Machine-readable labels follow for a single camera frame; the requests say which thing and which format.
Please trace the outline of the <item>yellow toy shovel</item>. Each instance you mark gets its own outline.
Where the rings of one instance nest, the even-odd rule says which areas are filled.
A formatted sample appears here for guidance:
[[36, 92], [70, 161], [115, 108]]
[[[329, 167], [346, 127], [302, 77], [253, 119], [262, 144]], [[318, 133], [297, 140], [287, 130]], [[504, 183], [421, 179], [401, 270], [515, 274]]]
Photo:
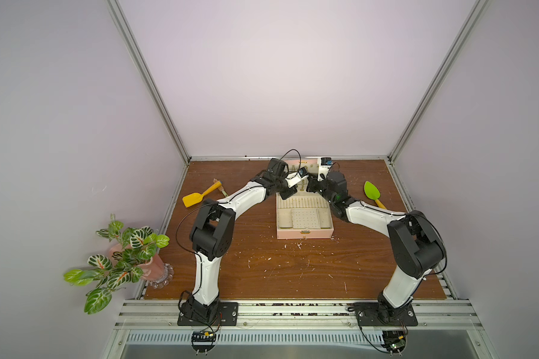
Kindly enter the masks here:
[[222, 183], [220, 181], [216, 181], [213, 185], [211, 185], [207, 190], [205, 190], [203, 193], [192, 193], [188, 194], [185, 197], [183, 197], [183, 204], [186, 208], [189, 208], [191, 206], [194, 206], [196, 204], [199, 204], [203, 201], [204, 197], [210, 194], [211, 192], [217, 190]]

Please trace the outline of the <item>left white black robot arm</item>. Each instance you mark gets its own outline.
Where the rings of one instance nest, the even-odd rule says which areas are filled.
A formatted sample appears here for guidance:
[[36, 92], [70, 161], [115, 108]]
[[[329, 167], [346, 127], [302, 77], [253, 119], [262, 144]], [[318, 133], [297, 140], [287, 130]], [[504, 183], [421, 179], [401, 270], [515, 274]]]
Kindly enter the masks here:
[[285, 161], [271, 159], [265, 170], [237, 192], [221, 200], [206, 200], [201, 205], [190, 230], [196, 256], [195, 286], [180, 309], [187, 319], [211, 324], [218, 315], [219, 270], [231, 246], [236, 220], [274, 194], [284, 199], [291, 197], [307, 176], [304, 168], [290, 172]]

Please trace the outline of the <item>pink jewelry box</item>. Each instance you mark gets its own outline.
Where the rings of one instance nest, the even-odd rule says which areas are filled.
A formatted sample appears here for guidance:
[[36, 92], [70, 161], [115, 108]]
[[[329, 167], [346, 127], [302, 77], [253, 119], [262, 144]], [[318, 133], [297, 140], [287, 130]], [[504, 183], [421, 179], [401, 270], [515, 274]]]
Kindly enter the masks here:
[[326, 239], [334, 226], [329, 203], [318, 193], [307, 191], [309, 177], [296, 184], [287, 199], [276, 197], [277, 239]]

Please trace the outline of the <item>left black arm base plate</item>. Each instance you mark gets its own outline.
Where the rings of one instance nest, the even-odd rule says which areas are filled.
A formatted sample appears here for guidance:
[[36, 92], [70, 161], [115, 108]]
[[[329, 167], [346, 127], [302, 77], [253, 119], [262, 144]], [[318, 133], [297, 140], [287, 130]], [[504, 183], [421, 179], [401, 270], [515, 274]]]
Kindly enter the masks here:
[[213, 302], [204, 306], [199, 302], [182, 303], [178, 326], [236, 326], [239, 304]]

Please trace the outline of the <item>aluminium rail frame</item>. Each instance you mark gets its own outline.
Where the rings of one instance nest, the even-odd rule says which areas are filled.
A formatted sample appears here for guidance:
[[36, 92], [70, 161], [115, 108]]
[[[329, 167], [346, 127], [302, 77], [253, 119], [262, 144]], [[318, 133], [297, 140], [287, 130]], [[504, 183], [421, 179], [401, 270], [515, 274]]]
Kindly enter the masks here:
[[129, 300], [121, 308], [103, 358], [119, 358], [128, 344], [190, 345], [194, 331], [217, 334], [222, 345], [341, 345], [381, 349], [383, 331], [462, 331], [478, 358], [497, 353], [468, 300], [415, 300], [411, 303], [419, 324], [415, 327], [361, 327], [347, 300], [242, 300], [236, 326], [178, 326], [177, 302]]

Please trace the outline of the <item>small circuit board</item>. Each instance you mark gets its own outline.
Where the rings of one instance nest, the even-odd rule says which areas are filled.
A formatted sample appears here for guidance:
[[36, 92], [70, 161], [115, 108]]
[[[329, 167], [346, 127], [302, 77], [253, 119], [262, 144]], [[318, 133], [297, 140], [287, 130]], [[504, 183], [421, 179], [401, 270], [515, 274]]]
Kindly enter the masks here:
[[407, 335], [404, 331], [383, 331], [382, 347], [391, 355], [401, 355], [407, 347]]
[[190, 345], [196, 352], [196, 355], [207, 355], [215, 348], [217, 334], [211, 331], [194, 331], [190, 338]]

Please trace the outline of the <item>left small circuit board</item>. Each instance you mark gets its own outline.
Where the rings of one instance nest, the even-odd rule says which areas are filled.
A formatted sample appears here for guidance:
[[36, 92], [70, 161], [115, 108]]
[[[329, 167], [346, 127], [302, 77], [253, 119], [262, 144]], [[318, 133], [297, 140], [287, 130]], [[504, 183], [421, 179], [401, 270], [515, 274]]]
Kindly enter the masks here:
[[194, 331], [190, 338], [190, 345], [196, 352], [196, 355], [207, 355], [215, 348], [217, 334], [211, 331]]

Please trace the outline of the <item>potted variegated plant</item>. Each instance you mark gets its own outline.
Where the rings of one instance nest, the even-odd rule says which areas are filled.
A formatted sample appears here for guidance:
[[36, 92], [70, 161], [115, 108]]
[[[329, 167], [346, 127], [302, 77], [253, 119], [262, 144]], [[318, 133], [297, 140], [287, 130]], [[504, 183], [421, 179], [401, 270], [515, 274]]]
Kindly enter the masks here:
[[114, 214], [106, 228], [97, 236], [115, 242], [107, 254], [93, 254], [87, 259], [87, 269], [71, 269], [64, 273], [64, 281], [71, 286], [96, 287], [86, 294], [83, 311], [88, 315], [104, 310], [112, 301], [113, 293], [127, 284], [145, 281], [149, 287], [167, 286], [174, 269], [160, 257], [160, 250], [169, 246], [170, 238], [158, 234], [151, 227], [126, 227]]

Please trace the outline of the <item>right small circuit board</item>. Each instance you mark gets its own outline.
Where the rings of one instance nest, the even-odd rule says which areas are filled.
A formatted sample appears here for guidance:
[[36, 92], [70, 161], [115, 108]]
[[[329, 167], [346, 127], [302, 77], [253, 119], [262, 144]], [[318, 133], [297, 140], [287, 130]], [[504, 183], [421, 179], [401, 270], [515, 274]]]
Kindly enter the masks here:
[[391, 355], [401, 355], [407, 347], [407, 335], [404, 331], [383, 331], [382, 347]]

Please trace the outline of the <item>green toy rake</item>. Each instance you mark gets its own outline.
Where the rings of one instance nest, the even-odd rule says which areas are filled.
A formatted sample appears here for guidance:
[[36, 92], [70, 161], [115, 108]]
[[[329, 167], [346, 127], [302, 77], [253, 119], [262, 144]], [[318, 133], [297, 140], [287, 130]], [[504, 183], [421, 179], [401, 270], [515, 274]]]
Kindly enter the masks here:
[[218, 185], [217, 189], [223, 194], [224, 197], [228, 196], [228, 193], [225, 190], [225, 188], [223, 187], [223, 184], [222, 184], [222, 182], [220, 180], [214, 179], [214, 184]]

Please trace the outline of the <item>green toy trowel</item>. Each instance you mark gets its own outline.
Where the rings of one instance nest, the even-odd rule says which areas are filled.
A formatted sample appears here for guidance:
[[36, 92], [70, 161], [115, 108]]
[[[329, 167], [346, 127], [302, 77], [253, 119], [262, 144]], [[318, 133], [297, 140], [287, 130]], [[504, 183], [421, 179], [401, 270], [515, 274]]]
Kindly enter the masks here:
[[386, 209], [386, 206], [380, 200], [381, 194], [379, 189], [372, 182], [366, 181], [363, 189], [368, 199], [376, 203], [379, 208]]

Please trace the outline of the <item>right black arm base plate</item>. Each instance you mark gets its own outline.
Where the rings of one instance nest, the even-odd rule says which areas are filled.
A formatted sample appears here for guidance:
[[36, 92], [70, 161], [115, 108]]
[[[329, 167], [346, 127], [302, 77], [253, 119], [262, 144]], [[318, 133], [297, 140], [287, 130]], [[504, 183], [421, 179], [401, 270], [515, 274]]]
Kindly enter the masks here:
[[415, 327], [419, 324], [411, 304], [393, 308], [379, 302], [357, 302], [349, 311], [355, 313], [361, 327]]

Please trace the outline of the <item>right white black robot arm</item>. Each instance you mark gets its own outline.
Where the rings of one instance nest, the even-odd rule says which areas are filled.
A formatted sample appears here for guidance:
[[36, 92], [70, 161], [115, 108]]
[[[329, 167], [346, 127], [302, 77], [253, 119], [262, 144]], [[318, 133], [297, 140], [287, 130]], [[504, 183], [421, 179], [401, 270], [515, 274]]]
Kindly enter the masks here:
[[407, 312], [420, 283], [447, 257], [437, 229], [420, 211], [392, 212], [352, 197], [344, 175], [338, 171], [311, 174], [307, 190], [326, 199], [336, 218], [389, 238], [396, 269], [378, 296], [377, 313], [380, 321], [390, 323]]

